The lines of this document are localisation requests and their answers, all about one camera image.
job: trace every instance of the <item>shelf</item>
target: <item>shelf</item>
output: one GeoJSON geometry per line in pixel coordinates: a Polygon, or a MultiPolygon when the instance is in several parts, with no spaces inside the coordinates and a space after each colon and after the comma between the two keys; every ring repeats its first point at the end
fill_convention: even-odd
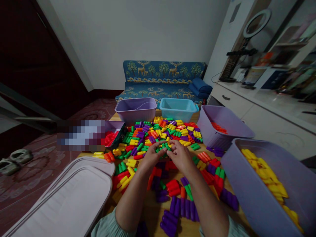
{"type": "Polygon", "coordinates": [[[278,43],[275,46],[278,47],[304,47],[308,42],[294,42],[294,43],[278,43]]]}

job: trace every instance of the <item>sofa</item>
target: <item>sofa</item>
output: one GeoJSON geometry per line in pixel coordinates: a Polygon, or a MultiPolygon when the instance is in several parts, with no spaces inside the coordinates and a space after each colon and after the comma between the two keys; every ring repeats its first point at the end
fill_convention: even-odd
{"type": "Polygon", "coordinates": [[[206,68],[199,62],[124,61],[125,90],[122,99],[153,97],[157,104],[164,97],[190,99],[199,107],[203,99],[189,89],[194,78],[202,78],[206,68]]]}

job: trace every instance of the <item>door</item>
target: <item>door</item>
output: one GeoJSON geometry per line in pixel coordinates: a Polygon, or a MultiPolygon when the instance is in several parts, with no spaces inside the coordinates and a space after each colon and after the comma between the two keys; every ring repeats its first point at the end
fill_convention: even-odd
{"type": "Polygon", "coordinates": [[[0,22],[3,84],[62,119],[90,102],[35,0],[2,1],[0,22]]]}

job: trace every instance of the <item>purple plastic bin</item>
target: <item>purple plastic bin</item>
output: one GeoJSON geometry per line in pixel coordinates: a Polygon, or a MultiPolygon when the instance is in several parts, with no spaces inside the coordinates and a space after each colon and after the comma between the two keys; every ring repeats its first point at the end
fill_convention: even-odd
{"type": "Polygon", "coordinates": [[[138,98],[120,100],[115,112],[126,125],[133,126],[135,122],[152,121],[156,114],[157,103],[154,98],[138,98]]]}
{"type": "Polygon", "coordinates": [[[316,174],[274,143],[236,138],[221,163],[253,230],[263,237],[303,236],[240,149],[267,162],[289,194],[285,204],[298,214],[305,235],[316,236],[316,174]]]}
{"type": "Polygon", "coordinates": [[[202,105],[197,122],[201,129],[203,143],[211,148],[227,150],[234,138],[253,138],[254,132],[245,125],[230,109],[223,106],[202,105]],[[211,124],[215,122],[228,134],[217,131],[211,124]]]}

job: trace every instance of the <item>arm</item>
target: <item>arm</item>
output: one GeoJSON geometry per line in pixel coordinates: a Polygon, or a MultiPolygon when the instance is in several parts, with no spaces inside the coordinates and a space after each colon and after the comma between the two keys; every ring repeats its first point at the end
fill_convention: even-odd
{"type": "Polygon", "coordinates": [[[124,195],[118,202],[115,212],[116,221],[126,232],[132,232],[137,229],[143,209],[149,176],[159,158],[165,154],[167,149],[164,148],[158,153],[156,153],[155,150],[165,142],[166,141],[157,142],[148,149],[146,156],[141,161],[124,195]]]}
{"type": "Polygon", "coordinates": [[[189,150],[177,140],[171,140],[170,143],[174,144],[171,148],[173,152],[167,151],[167,154],[190,182],[194,203],[205,236],[227,237],[228,215],[194,165],[189,150]]]}

